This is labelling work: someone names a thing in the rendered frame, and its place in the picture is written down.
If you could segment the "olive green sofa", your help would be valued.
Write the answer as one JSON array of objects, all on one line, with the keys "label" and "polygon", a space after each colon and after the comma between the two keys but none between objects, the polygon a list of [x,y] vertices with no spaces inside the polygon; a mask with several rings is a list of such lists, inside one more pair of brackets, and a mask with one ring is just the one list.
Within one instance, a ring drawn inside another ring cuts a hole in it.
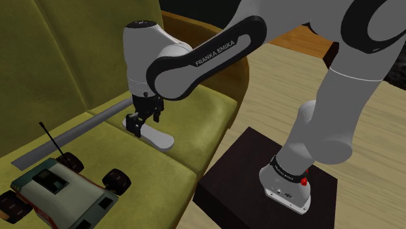
[{"label": "olive green sofa", "polygon": [[[162,11],[158,0],[0,0],[0,194],[21,175],[12,162],[129,98],[122,33],[151,20],[197,46],[218,28]],[[246,59],[192,94],[168,101],[155,128],[175,143],[162,153],[128,133],[125,113],[63,146],[96,183],[113,168],[131,187],[96,229],[174,229],[247,91]]]}]

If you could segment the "grey long bar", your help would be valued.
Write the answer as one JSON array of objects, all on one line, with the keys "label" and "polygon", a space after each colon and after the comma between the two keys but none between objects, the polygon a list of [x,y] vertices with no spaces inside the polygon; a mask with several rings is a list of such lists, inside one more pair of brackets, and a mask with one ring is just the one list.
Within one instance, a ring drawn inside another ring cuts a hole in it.
[{"label": "grey long bar", "polygon": [[60,149],[61,146],[68,144],[69,142],[73,141],[82,134],[86,133],[87,131],[91,130],[92,128],[96,127],[102,122],[106,121],[110,117],[116,115],[117,113],[124,110],[126,107],[129,107],[130,105],[133,105],[133,100],[131,98],[122,100],[121,102],[102,111],[96,116],[93,116],[92,118],[78,124],[77,126],[69,129],[68,131],[65,131],[56,138],[53,138],[49,134],[49,131],[46,129],[45,125],[42,122],[39,122],[40,126],[43,128],[43,130],[50,138],[50,141],[38,146],[37,148],[31,150],[30,152],[27,152],[21,157],[15,159],[14,161],[11,162],[11,164],[14,165],[16,168],[18,168],[19,170],[25,170],[31,165],[39,162],[39,160],[45,158],[55,150],[62,152]]}]

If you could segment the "white flat oblong remote control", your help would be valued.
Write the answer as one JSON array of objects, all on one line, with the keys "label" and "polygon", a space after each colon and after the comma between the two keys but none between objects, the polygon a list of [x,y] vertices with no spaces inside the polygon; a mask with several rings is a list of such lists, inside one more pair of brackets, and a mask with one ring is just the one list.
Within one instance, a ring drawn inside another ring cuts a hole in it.
[{"label": "white flat oblong remote control", "polygon": [[169,151],[174,146],[173,136],[160,132],[147,124],[142,125],[141,136],[139,139],[148,143],[160,152]]}]

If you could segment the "white toy car black wheels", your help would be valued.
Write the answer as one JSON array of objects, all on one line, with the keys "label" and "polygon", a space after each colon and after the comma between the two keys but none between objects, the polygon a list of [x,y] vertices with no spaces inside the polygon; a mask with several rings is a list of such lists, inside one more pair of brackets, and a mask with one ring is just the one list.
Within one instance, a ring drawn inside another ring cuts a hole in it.
[{"label": "white toy car black wheels", "polygon": [[131,185],[117,168],[109,171],[102,185],[82,175],[82,162],[61,152],[25,170],[21,159],[14,170],[0,159],[0,218],[10,224],[31,211],[51,229],[94,229]]}]

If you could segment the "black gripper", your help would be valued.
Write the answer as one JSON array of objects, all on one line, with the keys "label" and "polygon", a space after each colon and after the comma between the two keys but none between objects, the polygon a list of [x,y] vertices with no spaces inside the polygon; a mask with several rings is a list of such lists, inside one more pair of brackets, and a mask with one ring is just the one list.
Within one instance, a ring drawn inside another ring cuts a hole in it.
[{"label": "black gripper", "polygon": [[126,130],[141,138],[144,120],[153,116],[154,122],[159,123],[161,112],[165,109],[164,101],[157,95],[147,98],[132,95],[132,98],[136,113],[126,115]]}]

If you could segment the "dark robot stand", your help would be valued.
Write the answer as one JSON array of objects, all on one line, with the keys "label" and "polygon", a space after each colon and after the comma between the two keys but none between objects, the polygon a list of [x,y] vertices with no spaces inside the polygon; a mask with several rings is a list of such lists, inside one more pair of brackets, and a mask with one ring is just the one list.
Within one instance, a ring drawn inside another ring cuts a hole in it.
[{"label": "dark robot stand", "polygon": [[259,171],[281,146],[248,127],[197,184],[194,203],[221,229],[334,229],[338,180],[312,165],[309,210],[300,215],[265,195]]}]

